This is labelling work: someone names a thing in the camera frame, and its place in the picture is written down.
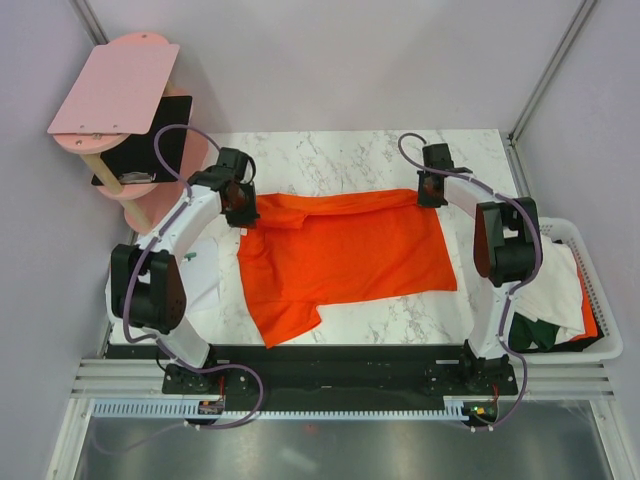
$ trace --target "clothing pile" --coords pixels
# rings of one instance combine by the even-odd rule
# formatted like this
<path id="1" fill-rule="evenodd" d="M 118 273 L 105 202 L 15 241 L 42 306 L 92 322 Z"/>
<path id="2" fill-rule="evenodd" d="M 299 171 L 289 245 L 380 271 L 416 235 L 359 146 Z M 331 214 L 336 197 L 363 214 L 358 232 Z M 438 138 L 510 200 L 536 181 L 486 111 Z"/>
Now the clothing pile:
<path id="1" fill-rule="evenodd" d="M 520 353 L 581 352 L 604 335 L 571 249 L 542 236 L 538 276 L 522 288 L 509 332 Z"/>

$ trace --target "cable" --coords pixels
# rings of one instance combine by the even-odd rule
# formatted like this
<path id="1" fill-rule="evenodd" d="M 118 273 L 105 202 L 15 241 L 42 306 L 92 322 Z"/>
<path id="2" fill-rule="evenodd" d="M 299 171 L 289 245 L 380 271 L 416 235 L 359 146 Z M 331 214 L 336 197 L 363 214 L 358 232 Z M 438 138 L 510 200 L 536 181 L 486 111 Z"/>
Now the cable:
<path id="1" fill-rule="evenodd" d="M 162 370 L 164 373 L 167 373 L 167 369 L 164 368 L 162 366 L 162 364 L 160 363 L 160 349 L 159 348 L 156 350 L 156 365 L 158 365 L 158 368 L 160 368 L 160 370 Z"/>
<path id="2" fill-rule="evenodd" d="M 253 376 L 258 382 L 259 394 L 258 394 L 258 401 L 256 402 L 256 405 L 253 407 L 253 409 L 249 412 L 248 415 L 242 417 L 239 420 L 236 420 L 234 422 L 227 423 L 227 424 L 201 426 L 201 428 L 207 428 L 207 429 L 211 429 L 211 430 L 222 430 L 222 429 L 228 429 L 228 428 L 233 428 L 233 427 L 239 427 L 240 425 L 245 425 L 246 423 L 251 421 L 253 415 L 255 415 L 258 412 L 258 410 L 260 409 L 260 407 L 262 406 L 262 402 L 264 400 L 264 385 L 262 384 L 262 379 L 255 372 L 255 370 L 253 370 L 250 367 L 247 367 L 245 365 L 240 365 L 240 364 L 226 364 L 226 365 L 219 365 L 217 367 L 211 367 L 211 368 L 197 368 L 197 367 L 194 367 L 192 365 L 187 364 L 186 362 L 183 362 L 181 359 L 179 359 L 175 355 L 173 355 L 173 352 L 171 352 L 162 343 L 160 338 L 158 336 L 156 336 L 155 334 L 150 333 L 150 334 L 141 335 L 141 336 L 139 336 L 137 338 L 133 338 L 131 336 L 131 332 L 129 330 L 130 329 L 131 300 L 133 298 L 133 291 L 135 289 L 135 285 L 136 285 L 138 276 L 140 275 L 140 270 L 142 269 L 142 265 L 144 264 L 144 262 L 145 262 L 147 256 L 149 255 L 149 253 L 151 252 L 151 249 L 156 245 L 156 243 L 158 243 L 158 240 L 160 238 L 162 238 L 162 236 L 165 234 L 167 229 L 173 224 L 173 222 L 175 222 L 176 219 L 182 214 L 184 209 L 187 208 L 187 206 L 189 205 L 189 202 L 191 201 L 191 199 L 193 197 L 193 189 L 191 188 L 191 185 L 189 185 L 189 182 L 187 182 L 186 179 L 184 179 L 178 172 L 173 170 L 167 164 L 167 162 L 165 161 L 164 157 L 162 156 L 162 153 L 160 152 L 160 138 L 162 137 L 162 135 L 165 132 L 168 132 L 169 130 L 173 130 L 173 129 L 184 129 L 184 130 L 194 131 L 194 132 L 198 133 L 199 135 L 202 135 L 204 138 L 206 138 L 215 147 L 215 149 L 218 150 L 218 152 L 220 151 L 220 146 L 216 143 L 216 141 L 213 138 L 211 138 L 209 135 L 207 135 L 205 132 L 203 132 L 199 128 L 192 127 L 191 125 L 181 125 L 181 124 L 167 125 L 165 127 L 162 127 L 158 131 L 158 133 L 156 133 L 156 136 L 153 139 L 153 148 L 155 150 L 156 156 L 158 157 L 158 161 L 165 168 L 165 170 L 167 170 L 167 172 L 169 172 L 176 180 L 178 180 L 180 183 L 182 183 L 184 185 L 184 188 L 185 188 L 185 191 L 186 191 L 186 198 L 185 198 L 184 202 L 182 202 L 182 204 L 178 207 L 178 209 L 171 215 L 171 217 L 169 217 L 169 219 L 164 223 L 164 225 L 162 225 L 160 227 L 160 229 L 158 230 L 158 233 L 149 241 L 149 244 L 142 251 L 142 254 L 138 258 L 138 261 L 136 262 L 135 266 L 133 267 L 133 272 L 131 274 L 131 278 L 129 280 L 129 284 L 127 286 L 127 292 L 126 292 L 125 299 L 124 299 L 124 309 L 123 309 L 123 314 L 122 314 L 122 328 L 123 328 L 123 331 L 124 331 L 124 336 L 125 336 L 125 338 L 127 339 L 127 341 L 129 343 L 138 343 L 138 342 L 141 342 L 141 341 L 146 340 L 146 339 L 153 339 L 158 343 L 158 347 L 161 348 L 167 355 L 169 355 L 169 358 L 172 358 L 176 363 L 180 364 L 184 368 L 186 368 L 186 369 L 188 369 L 188 370 L 190 370 L 190 371 L 192 371 L 194 373 L 209 374 L 209 373 L 221 372 L 221 371 L 224 371 L 224 370 L 244 370 L 247 373 L 249 373 L 251 376 Z M 255 173 L 256 173 L 255 163 L 253 161 L 251 162 L 251 167 L 253 168 L 253 174 L 252 174 L 251 180 L 249 180 L 249 182 L 251 182 L 253 180 L 253 178 L 255 177 Z"/>
<path id="3" fill-rule="evenodd" d="M 253 182 L 253 179 L 256 178 L 256 162 L 253 158 L 249 157 L 249 163 L 251 164 L 251 178 L 246 182 L 243 182 L 242 185 L 249 185 Z"/>
<path id="4" fill-rule="evenodd" d="M 491 405 L 497 405 L 498 399 L 500 398 L 500 389 L 497 384 L 493 384 L 493 400 L 491 400 Z"/>
<path id="5" fill-rule="evenodd" d="M 492 428 L 497 427 L 502 423 L 504 423 L 513 414 L 513 412 L 516 411 L 516 409 L 522 403 L 522 399 L 524 398 L 527 391 L 527 383 L 529 380 L 529 369 L 527 365 L 527 359 L 524 357 L 524 355 L 518 352 L 515 352 L 511 350 L 511 348 L 509 348 L 509 345 L 507 345 L 507 343 L 504 341 L 504 330 L 507 324 L 507 316 L 509 314 L 509 309 L 511 307 L 511 298 L 513 297 L 513 294 L 519 289 L 521 289 L 522 287 L 524 287 L 525 285 L 528 285 L 529 283 L 531 283 L 538 275 L 538 272 L 540 271 L 540 267 L 542 266 L 542 245 L 540 244 L 540 237 L 538 237 L 538 232 L 536 231 L 536 227 L 533 223 L 533 220 L 529 216 L 529 214 L 525 211 L 522 205 L 520 205 L 514 199 L 507 197 L 505 195 L 502 195 L 500 193 L 494 192 L 489 185 L 481 182 L 476 178 L 470 177 L 469 175 L 466 175 L 463 173 L 448 172 L 446 170 L 439 170 L 436 168 L 430 168 L 415 162 L 411 157 L 409 157 L 409 155 L 407 155 L 404 148 L 402 147 L 402 141 L 407 137 L 417 138 L 418 140 L 422 141 L 424 145 L 427 145 L 427 141 L 425 140 L 425 138 L 422 135 L 419 135 L 417 133 L 407 132 L 400 135 L 400 137 L 398 137 L 398 150 L 400 151 L 400 155 L 402 155 L 407 162 L 409 162 L 414 167 L 419 168 L 420 170 L 424 170 L 425 172 L 434 173 L 436 175 L 442 175 L 445 177 L 459 178 L 461 180 L 468 181 L 476 185 L 477 187 L 481 188 L 485 192 L 488 192 L 490 195 L 493 195 L 496 199 L 508 203 L 513 208 L 515 208 L 518 211 L 518 213 L 522 216 L 525 224 L 527 225 L 527 228 L 529 229 L 529 232 L 531 232 L 531 236 L 533 237 L 533 248 L 535 251 L 535 263 L 534 263 L 533 271 L 531 272 L 531 275 L 529 275 L 528 278 L 518 283 L 517 285 L 514 285 L 509 290 L 507 294 L 507 301 L 505 302 L 504 309 L 502 310 L 502 316 L 500 317 L 500 324 L 498 326 L 498 342 L 500 342 L 500 346 L 504 349 L 505 352 L 507 352 L 507 354 L 513 357 L 516 357 L 518 360 L 522 362 L 522 385 L 520 386 L 520 392 L 513 406 L 509 409 L 509 411 L 506 413 L 504 417 L 502 417 L 499 420 L 496 420 L 496 422 L 492 424 Z M 489 427 L 480 427 L 480 428 L 482 430 L 489 429 Z"/>

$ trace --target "green cloth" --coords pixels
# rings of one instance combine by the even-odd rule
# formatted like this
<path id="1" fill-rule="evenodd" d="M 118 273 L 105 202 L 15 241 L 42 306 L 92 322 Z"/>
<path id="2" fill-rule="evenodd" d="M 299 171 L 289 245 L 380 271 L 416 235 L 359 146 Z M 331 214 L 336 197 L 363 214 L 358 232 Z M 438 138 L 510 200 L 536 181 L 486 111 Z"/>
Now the green cloth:
<path id="1" fill-rule="evenodd" d="M 532 322 L 527 317 L 516 313 L 509 332 L 509 347 L 516 352 L 528 350 L 534 343 L 539 351 L 548 352 L 556 343 L 557 325 L 543 320 Z"/>

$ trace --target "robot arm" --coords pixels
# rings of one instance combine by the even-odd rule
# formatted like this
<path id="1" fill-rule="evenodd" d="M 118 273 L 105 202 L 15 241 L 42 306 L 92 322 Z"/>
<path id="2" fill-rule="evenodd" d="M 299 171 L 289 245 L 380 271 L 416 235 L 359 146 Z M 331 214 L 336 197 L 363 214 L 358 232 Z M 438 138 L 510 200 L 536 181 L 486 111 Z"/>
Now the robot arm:
<path id="1" fill-rule="evenodd" d="M 529 278 L 536 264 L 534 233 L 527 227 L 522 212 L 512 202 L 496 202 L 495 196 L 479 184 L 459 174 L 468 169 L 454 168 L 447 144 L 423 147 L 425 167 L 452 176 L 418 172 L 418 204 L 439 208 L 452 203 L 475 220 L 473 260 L 477 273 L 486 280 L 476 300 L 474 326 L 465 342 L 463 361 L 468 373 L 496 368 L 504 363 L 505 351 L 499 337 L 503 318 L 504 332 L 510 331 L 515 303 L 520 291 L 516 285 Z M 531 220 L 540 237 L 536 204 L 529 197 L 513 199 Z"/>
<path id="2" fill-rule="evenodd" d="M 196 172 L 189 179 L 191 196 L 188 197 L 185 191 L 156 230 L 140 237 L 135 245 L 118 245 L 111 253 L 107 308 L 113 316 L 122 318 L 134 266 L 143 250 L 153 239 L 160 237 L 140 271 L 141 276 L 149 274 L 149 283 L 136 279 L 129 323 L 153 333 L 174 355 L 194 367 L 205 365 L 210 347 L 185 316 L 187 301 L 178 263 L 202 230 L 221 213 L 232 227 L 255 224 L 259 218 L 255 188 L 251 181 L 242 182 L 249 163 L 255 174 L 251 157 L 239 150 L 222 148 L 215 165 Z M 181 215 L 164 230 L 180 208 L 184 209 Z"/>

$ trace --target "black bracket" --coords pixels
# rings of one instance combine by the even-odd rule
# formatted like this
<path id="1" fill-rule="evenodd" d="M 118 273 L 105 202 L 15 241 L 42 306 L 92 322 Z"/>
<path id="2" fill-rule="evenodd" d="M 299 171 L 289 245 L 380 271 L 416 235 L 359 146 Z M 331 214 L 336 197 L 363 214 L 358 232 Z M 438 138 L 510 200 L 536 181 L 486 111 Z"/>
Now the black bracket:
<path id="1" fill-rule="evenodd" d="M 436 143 L 422 147 L 424 166 L 451 173 L 471 173 L 465 167 L 455 168 L 451 159 L 451 151 L 447 143 Z M 439 208 L 448 205 L 444 198 L 444 179 L 446 175 L 418 171 L 418 205 L 428 208 Z"/>
<path id="2" fill-rule="evenodd" d="M 533 221 L 540 238 L 536 202 L 529 197 L 514 199 Z M 505 237 L 505 229 L 517 232 Z M 535 266 L 533 235 L 518 210 L 504 202 L 476 206 L 473 261 L 480 276 L 500 287 L 504 282 L 525 280 Z"/>
<path id="3" fill-rule="evenodd" d="M 122 318 L 124 299 L 133 269 L 142 254 L 137 246 L 118 245 L 111 252 L 111 311 Z M 178 263 L 166 250 L 150 252 L 140 275 L 149 272 L 149 283 L 137 281 L 131 298 L 129 323 L 168 334 L 176 328 L 187 306 Z"/>
<path id="4" fill-rule="evenodd" d="M 455 363 L 429 362 L 427 385 L 431 395 L 492 395 L 493 386 L 504 395 L 515 395 L 518 386 L 509 357 L 477 358 L 465 341 Z"/>
<path id="5" fill-rule="evenodd" d="M 194 173 L 189 184 L 209 187 L 220 193 L 222 213 L 231 227 L 251 228 L 260 218 L 256 206 L 256 190 L 253 178 L 244 183 L 242 180 L 251 164 L 255 175 L 255 162 L 246 153 L 235 148 L 222 147 L 215 165 Z"/>
<path id="6" fill-rule="evenodd" d="M 216 351 L 209 348 L 209 355 L 202 368 L 215 367 Z M 166 395 L 215 395 L 220 393 L 221 373 L 195 373 L 175 363 L 169 363 L 164 373 L 162 393 Z"/>

